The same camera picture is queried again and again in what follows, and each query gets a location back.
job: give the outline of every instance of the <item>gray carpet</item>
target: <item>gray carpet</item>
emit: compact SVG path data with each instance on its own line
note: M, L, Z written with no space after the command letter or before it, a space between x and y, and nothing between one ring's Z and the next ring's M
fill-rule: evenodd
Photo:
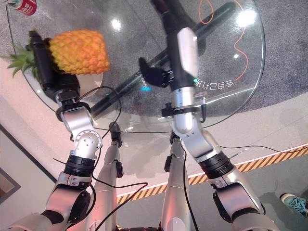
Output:
M198 22L198 1L180 0L187 14ZM217 9L226 0L213 1ZM253 1L240 1L245 9L254 9ZM308 90L308 4L306 0L287 1L256 0L266 38L266 61L264 75L255 95L241 110L249 111L273 105ZM5 4L1 5L0 55L12 52L11 37L6 20ZM204 4L202 13L210 14ZM235 25L237 12L227 22L217 27L206 40L206 51L199 58L199 78L202 85L197 91L204 91L204 82L218 84L234 79L245 65L244 57L233 59L233 44L240 35ZM118 19L121 29L116 31L111 21ZM27 32L36 29L43 37L77 29L88 28L103 32L111 69L104 74L103 84L116 87L138 71L138 58L147 60L155 57L166 47L161 21L149 1L145 0L105 0L105 1L38 1L38 11L29 17L10 10L13 39L16 44L25 45ZM259 74L261 63L261 39L259 21L247 28L239 47L249 56L249 67L245 76L234 83L232 88L252 86ZM152 87L150 92L141 91L143 82L123 97L123 111L145 116L161 116L160 109L170 101L169 89ZM229 89L208 90L207 97L217 96ZM107 92L101 90L90 101L97 102ZM250 95L250 91L210 104L208 116L229 115Z
M263 203L267 216L281 231L307 231L308 218L289 209L279 199L293 193L308 199L308 155L244 173ZM231 225L219 216L212 198L213 189L207 182L190 187L190 202L199 230L230 231ZM161 217L164 194L124 205L117 213L122 228L154 226Z

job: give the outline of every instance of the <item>black bracket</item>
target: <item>black bracket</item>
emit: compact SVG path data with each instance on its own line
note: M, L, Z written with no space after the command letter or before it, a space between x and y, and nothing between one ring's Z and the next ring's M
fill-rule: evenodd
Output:
M181 108L181 109L174 109L171 106L171 103L166 103L166 107L162 109L162 116L174 116L179 114L185 114L189 112L197 112L197 108L195 107L187 107L187 108Z

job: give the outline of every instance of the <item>black cable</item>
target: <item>black cable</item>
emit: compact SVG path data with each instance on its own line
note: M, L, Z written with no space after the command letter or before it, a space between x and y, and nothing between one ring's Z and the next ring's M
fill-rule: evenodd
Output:
M55 161L58 161L58 162L60 162L61 164L64 164L64 165L66 165L66 163L65 162L63 162L63 161L61 161L61 160L58 160L58 159L56 159L56 158L53 158Z
M92 184L90 184L90 187L91 187L92 192L93 192L93 202L92 202L92 205L91 205L90 209L86 212L85 218L90 214L90 212L91 212L92 209L94 208L95 202L96 202L96 192L95 192L95 189L94 189L94 187L93 187Z
M187 153L182 145L182 140L180 141L180 145L181 145L181 148L183 149L183 151L185 152L185 157L184 157L184 166L183 166L183 185L184 185L184 193L185 193L185 198L186 198L186 202L187 202L187 206L189 208L189 212L191 214L191 217L192 217L192 222L193 222L193 225L194 225L194 228L195 228L195 231L199 231L198 229L198 226L197 226L197 222L196 222L196 219L194 218L194 215L193 215L193 210L191 208L191 204L189 203L189 199L188 199L188 195L187 195L187 191L186 191L186 177L185 177L185 163L186 163L186 156L187 156Z
M259 147L259 148L267 148L267 149L273 150L273 151L278 152L278 153L296 153L296 152L298 152L298 150L297 150L297 151L292 151L292 152L281 152L281 151L275 150L275 149L273 149L273 148L269 148L269 147L262 146L262 145L248 145L248 146L241 146L241 147L224 147L224 146L221 146L221 147L222 147L222 148L228 148L228 149Z
M119 109L119 114L118 116L116 117L116 119L114 120L112 126L110 126L110 128L112 128L114 126L114 124L117 122L117 120L119 119L120 115L121 115L121 112L122 112L122 104L121 104L121 101L120 101L120 97L118 95L118 93L116 92L115 89L111 88L111 87L108 87L108 86L100 86L100 87L97 87L97 88L94 88L90 91L88 91L87 93L85 93L84 95L82 95L78 101L82 100L86 95L90 94L91 92L95 91L95 90L98 90L98 89L102 89L102 88L107 88L107 89L110 89L112 90L116 96L117 96L117 99L118 99L118 102L119 102L119 105L120 105L120 109ZM106 131L106 133L102 136L102 139L108 134L108 132L110 131L110 128ZM101 153L102 153L102 148L100 148L100 151L99 151L99 155L97 157L97 161L96 163L94 164L94 169L96 168L99 160L100 160L100 157L101 157ZM124 185L124 186L114 186L114 185L111 185L111 184L108 184L107 182L104 182L104 181L101 181L99 179L97 179L96 177L94 177L93 173L91 174L92 178L95 179L96 181L100 182L100 183L103 183L109 187L112 187L112 188L116 188L116 189L120 189L120 188L126 188L126 187L131 187L131 186L136 186L136 185L143 185L141 186L139 189L137 189L137 191L132 195L130 196L127 200L125 200L122 204L120 204L118 207L116 207L114 210L112 210L101 222L100 224L97 226L97 228L95 229L95 231L97 231L101 225L112 215L114 214L120 207L122 207L123 205L125 205L128 201L130 201L140 190L142 190L144 187L146 187L149 183L148 182L141 182L141 183L135 183L135 184L129 184L129 185ZM91 188L93 190L93 196L94 196L94 193L95 193L95 189L93 188L93 186L91 185ZM94 205L95 205L95 202L96 200L93 199L93 203L90 207L90 209L87 211L86 213L86 216L92 211L92 209L94 208Z
M134 194L132 196L130 196L128 199L126 199L122 204L120 204L118 207L116 207L114 210L112 210L102 221L101 223L97 226L97 228L94 231L97 231L102 224L112 215L114 214L120 207L122 207L123 205L125 205L128 201L130 201L141 189L143 189L144 187L148 186L149 183L145 182L144 185L142 187L140 187L136 192L134 192Z
M117 115L115 121L113 122L111 128L114 126L114 124L117 122L117 120L119 119L120 115L121 115L121 112L122 112L122 104L121 104L121 100L120 100L120 96L119 94L117 93L117 91L109 86L100 86L100 87L97 87L97 88L93 88L91 90L89 90L88 92L86 92L85 94L83 94L82 96L79 97L78 101L79 102L80 100L82 100L85 96L89 95L91 92L95 91L95 90L98 90L98 89L110 89L113 91L114 94L116 94L116 97L117 97L117 100L119 102L119 105L120 105L120 110L119 110L119 114ZM108 132L110 131L110 129L108 129L106 131L106 133L102 136L102 139L108 134Z

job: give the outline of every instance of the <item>black clamp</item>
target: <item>black clamp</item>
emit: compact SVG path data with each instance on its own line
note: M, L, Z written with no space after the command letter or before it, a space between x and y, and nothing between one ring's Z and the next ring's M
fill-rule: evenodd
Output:
M162 109L162 116L174 116L179 114L185 114L189 112L197 112L197 108L195 107L187 107L187 108L181 108L181 109L174 109L171 106L171 103L166 103L166 107Z
M89 107L89 105L87 103L77 102L77 103L74 103L74 104L65 104L62 107L59 107L58 110L56 111L56 116L57 116L58 120L63 122L62 118L61 118L62 112L67 112L69 110L80 108L80 107L85 107L89 111L89 113L91 112L91 108Z

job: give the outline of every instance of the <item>pineapple crown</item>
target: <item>pineapple crown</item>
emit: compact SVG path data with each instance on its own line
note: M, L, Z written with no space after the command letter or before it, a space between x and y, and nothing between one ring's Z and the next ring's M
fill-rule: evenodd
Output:
M13 77L19 70L24 72L31 68L33 76L38 80L39 72L35 64L34 53L30 46L27 45L25 49L21 46L15 46L15 49L17 51L16 54L2 57L11 62L8 68L15 68L13 71Z

